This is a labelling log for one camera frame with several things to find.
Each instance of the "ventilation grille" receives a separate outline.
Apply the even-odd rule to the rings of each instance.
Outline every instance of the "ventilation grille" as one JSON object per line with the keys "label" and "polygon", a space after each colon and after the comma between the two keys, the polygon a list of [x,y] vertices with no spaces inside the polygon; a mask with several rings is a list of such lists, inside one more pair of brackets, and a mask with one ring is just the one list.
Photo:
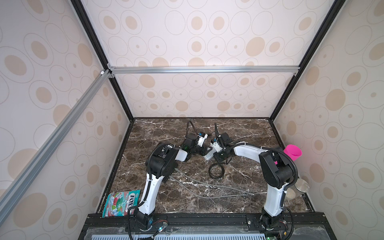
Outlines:
{"label": "ventilation grille", "polygon": [[[134,235],[133,240],[149,237],[148,234]],[[93,235],[92,240],[129,240],[128,235]],[[234,233],[234,234],[173,234],[171,236],[158,235],[154,240],[266,240],[262,233]]]}

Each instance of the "brown marble surface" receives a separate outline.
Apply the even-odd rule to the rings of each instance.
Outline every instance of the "brown marble surface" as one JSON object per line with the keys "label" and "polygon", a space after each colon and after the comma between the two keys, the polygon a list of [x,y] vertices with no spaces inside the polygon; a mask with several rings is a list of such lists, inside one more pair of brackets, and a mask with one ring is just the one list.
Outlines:
{"label": "brown marble surface", "polygon": [[[146,181],[145,160],[159,142],[181,144],[185,135],[187,119],[137,119],[127,142],[126,149],[117,170],[111,192],[144,189]],[[220,133],[227,132],[233,139],[247,141],[259,146],[277,146],[270,124],[263,119],[192,119],[197,130],[205,133],[214,131],[214,123]],[[252,213],[261,212],[266,198],[267,183],[264,181],[260,164],[242,157],[234,157],[224,165],[225,175],[211,179],[208,167],[214,158],[206,161],[194,155],[187,162],[179,162],[178,168],[188,176],[210,184],[226,185],[255,193],[254,196],[202,199],[192,195],[172,179],[162,183],[156,200],[157,213]],[[206,186],[191,181],[182,174],[172,176],[183,182],[196,194],[214,197],[240,194],[241,192]],[[285,203],[292,212],[306,212],[304,200],[299,197]]]}

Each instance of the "wallpaper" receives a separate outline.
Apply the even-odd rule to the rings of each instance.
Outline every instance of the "wallpaper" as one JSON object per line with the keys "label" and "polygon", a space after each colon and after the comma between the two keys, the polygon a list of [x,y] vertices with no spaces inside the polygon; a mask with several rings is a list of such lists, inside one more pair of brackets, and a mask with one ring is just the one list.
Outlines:
{"label": "wallpaper", "polygon": [[384,236],[384,0],[349,1],[275,124],[339,240]]}
{"label": "wallpaper", "polygon": [[293,73],[117,74],[134,117],[269,117]]}
{"label": "wallpaper", "polygon": [[298,65],[333,0],[83,0],[112,66]]}
{"label": "wallpaper", "polygon": [[0,1],[0,196],[100,70],[66,1]]}
{"label": "wallpaper", "polygon": [[127,129],[106,81],[0,227],[0,240],[77,240]]}

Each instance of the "gray cable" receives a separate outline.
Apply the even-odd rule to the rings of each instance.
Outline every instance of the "gray cable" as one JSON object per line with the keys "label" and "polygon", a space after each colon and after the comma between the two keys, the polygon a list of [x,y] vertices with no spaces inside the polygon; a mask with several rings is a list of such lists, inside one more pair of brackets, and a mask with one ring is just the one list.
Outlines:
{"label": "gray cable", "polygon": [[221,198],[221,197],[238,197],[238,196],[246,196],[246,194],[235,194],[235,195],[224,195],[224,196],[218,196],[218,197],[204,197],[204,196],[201,196],[201,195],[198,195],[198,194],[194,193],[192,190],[190,190],[189,188],[187,188],[182,182],[180,182],[179,180],[175,179],[173,176],[169,176],[169,178],[175,180],[177,183],[179,183],[181,186],[183,186],[185,189],[187,189],[188,192],[192,193],[192,194],[195,195],[196,197],[201,197],[201,198],[205,198],[205,199],[215,199],[215,198]]}
{"label": "gray cable", "polygon": [[214,184],[209,184],[209,183],[206,183],[206,182],[200,182],[196,179],[193,179],[191,177],[189,177],[187,174],[183,173],[182,171],[180,171],[179,169],[175,168],[176,171],[178,171],[179,173],[183,174],[184,176],[188,177],[189,179],[195,181],[195,182],[199,182],[201,184],[205,184],[205,185],[208,185],[208,186],[213,186],[213,187],[226,187],[226,188],[230,188],[230,189],[233,189],[233,190],[236,190],[236,191],[239,191],[239,192],[243,192],[243,193],[246,193],[246,194],[250,194],[250,195],[255,195],[254,193],[251,193],[251,192],[246,192],[246,191],[243,191],[243,190],[240,190],[240,189],[237,189],[237,188],[234,188],[234,187],[228,187],[228,186],[221,186],[221,185],[214,185]]}

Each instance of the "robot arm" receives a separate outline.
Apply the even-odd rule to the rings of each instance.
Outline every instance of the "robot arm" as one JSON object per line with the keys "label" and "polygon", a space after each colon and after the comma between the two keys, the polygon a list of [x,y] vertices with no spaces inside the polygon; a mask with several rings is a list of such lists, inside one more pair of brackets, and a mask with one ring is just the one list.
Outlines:
{"label": "robot arm", "polygon": [[273,229],[282,217],[285,187],[294,176],[292,163],[282,154],[244,144],[234,147],[237,156],[247,157],[260,163],[265,181],[268,183],[266,200],[262,210],[264,227]]}
{"label": "robot arm", "polygon": [[141,206],[136,208],[134,216],[143,229],[149,229],[153,222],[153,213],[157,193],[161,182],[165,182],[177,167],[176,161],[185,161],[187,152],[170,144],[158,145],[146,162],[147,173],[146,185],[141,197]]}

